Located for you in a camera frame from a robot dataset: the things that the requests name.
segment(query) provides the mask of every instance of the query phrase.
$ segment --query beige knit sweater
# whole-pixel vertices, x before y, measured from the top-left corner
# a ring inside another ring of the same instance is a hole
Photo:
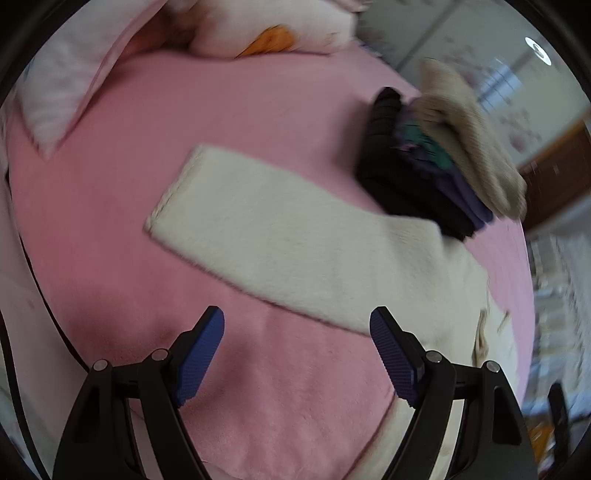
[[[447,65],[424,59],[421,91],[413,110],[423,131],[450,154],[476,195],[497,217],[525,218],[525,180],[498,141],[470,86]]]

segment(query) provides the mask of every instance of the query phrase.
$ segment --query bed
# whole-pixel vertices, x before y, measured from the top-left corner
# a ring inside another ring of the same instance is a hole
[[[22,239],[88,364],[138,361],[208,305],[225,312],[224,340],[181,412],[200,456],[237,478],[344,478],[397,401],[388,376],[369,338],[241,293],[156,244],[142,225],[201,142],[379,212],[352,171],[371,99],[385,85],[406,101],[418,95],[354,43],[330,57],[228,61],[160,50],[119,63],[48,161],[21,114],[12,117],[9,174]],[[521,400],[534,338],[521,225],[497,220],[466,245],[511,312]]]

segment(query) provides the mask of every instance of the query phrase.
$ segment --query metal screw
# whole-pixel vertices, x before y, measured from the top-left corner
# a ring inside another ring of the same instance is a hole
[[[152,360],[156,360],[157,362],[160,360],[164,360],[166,357],[168,357],[168,350],[164,349],[164,348],[159,348],[158,350],[154,350],[152,352]]]
[[[497,374],[498,372],[501,371],[501,366],[498,363],[496,363],[495,361],[493,361],[493,360],[489,360],[486,363],[486,367],[487,367],[488,370],[490,370],[494,374]]]
[[[101,372],[103,371],[105,368],[107,368],[107,366],[109,365],[109,362],[107,360],[97,360],[95,362],[95,364],[92,366],[92,369],[95,372]]]
[[[441,359],[443,359],[443,357],[441,356],[441,354],[439,352],[436,352],[435,350],[429,350],[427,352],[427,360],[429,360],[430,362],[433,362],[434,364],[438,364]]]

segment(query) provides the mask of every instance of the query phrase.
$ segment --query floral wallpaper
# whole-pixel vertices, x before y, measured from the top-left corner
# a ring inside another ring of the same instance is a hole
[[[358,37],[415,86],[424,57],[456,69],[482,100],[516,164],[589,108],[564,61],[504,0],[376,0],[359,19]],[[547,53],[550,65],[526,37]]]

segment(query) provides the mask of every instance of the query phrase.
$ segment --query orange pattern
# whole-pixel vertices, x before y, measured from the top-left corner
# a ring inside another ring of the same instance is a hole
[[[263,30],[256,40],[247,46],[238,57],[286,51],[291,49],[295,43],[296,36],[286,25],[276,25]]]

